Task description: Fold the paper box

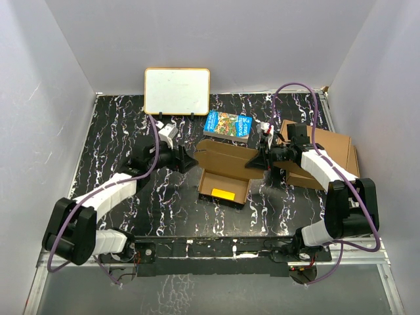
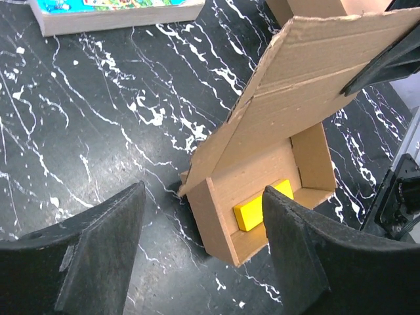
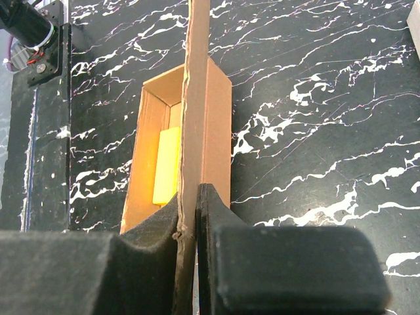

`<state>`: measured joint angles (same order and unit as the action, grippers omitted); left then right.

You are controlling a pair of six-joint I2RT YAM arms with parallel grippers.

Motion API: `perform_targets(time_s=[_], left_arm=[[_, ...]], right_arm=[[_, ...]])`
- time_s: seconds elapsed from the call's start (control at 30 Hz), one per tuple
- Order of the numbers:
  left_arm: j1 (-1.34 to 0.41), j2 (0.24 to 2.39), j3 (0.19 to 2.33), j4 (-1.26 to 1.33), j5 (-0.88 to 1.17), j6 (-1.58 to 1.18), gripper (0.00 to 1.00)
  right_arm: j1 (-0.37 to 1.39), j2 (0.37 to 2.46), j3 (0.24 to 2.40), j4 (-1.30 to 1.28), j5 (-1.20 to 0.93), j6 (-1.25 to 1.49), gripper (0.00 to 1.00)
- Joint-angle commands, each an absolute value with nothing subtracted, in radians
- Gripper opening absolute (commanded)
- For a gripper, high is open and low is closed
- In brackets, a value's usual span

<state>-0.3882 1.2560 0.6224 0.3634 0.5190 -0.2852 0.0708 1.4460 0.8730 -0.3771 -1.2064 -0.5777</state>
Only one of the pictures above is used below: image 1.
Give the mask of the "yellow rectangular block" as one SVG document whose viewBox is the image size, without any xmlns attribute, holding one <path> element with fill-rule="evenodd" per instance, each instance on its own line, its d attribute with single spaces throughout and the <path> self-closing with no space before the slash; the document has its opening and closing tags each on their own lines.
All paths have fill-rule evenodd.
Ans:
<svg viewBox="0 0 420 315">
<path fill-rule="evenodd" d="M 226 190 L 221 190 L 221 189 L 218 189 L 218 188 L 212 189 L 211 195 L 213 197 L 221 198 L 221 199 L 229 200 L 229 201 L 234 201 L 234 199 L 235 199 L 235 193 L 229 192 L 229 191 L 226 191 Z"/>
</svg>

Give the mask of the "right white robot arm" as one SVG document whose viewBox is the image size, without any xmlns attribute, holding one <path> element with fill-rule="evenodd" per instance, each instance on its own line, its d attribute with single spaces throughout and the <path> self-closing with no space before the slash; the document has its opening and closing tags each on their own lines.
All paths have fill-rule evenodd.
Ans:
<svg viewBox="0 0 420 315">
<path fill-rule="evenodd" d="M 260 123 L 258 134 L 257 154 L 247 168 L 269 170 L 276 162 L 290 161 L 314 177 L 327 194 L 323 219 L 297 229 L 292 240 L 280 247 L 283 255 L 305 261 L 324 245 L 351 245 L 347 237 L 365 235 L 375 238 L 372 251 L 380 249 L 377 194 L 371 179 L 359 178 L 333 161 L 304 123 L 287 125 L 288 138 L 280 144 L 274 138 L 281 134 L 270 123 Z"/>
</svg>

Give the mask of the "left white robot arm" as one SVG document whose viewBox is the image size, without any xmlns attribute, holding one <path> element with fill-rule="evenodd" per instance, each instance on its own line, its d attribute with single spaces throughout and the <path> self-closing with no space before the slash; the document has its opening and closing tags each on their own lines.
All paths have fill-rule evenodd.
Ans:
<svg viewBox="0 0 420 315">
<path fill-rule="evenodd" d="M 75 199 L 61 198 L 55 203 L 42 248 L 76 265 L 102 254 L 130 261 L 136 251 L 132 236 L 116 228 L 99 230 L 99 219 L 139 193 L 153 171 L 167 168 L 186 173 L 197 164 L 185 147 L 172 148 L 165 141 L 132 151 L 104 184 Z"/>
</svg>

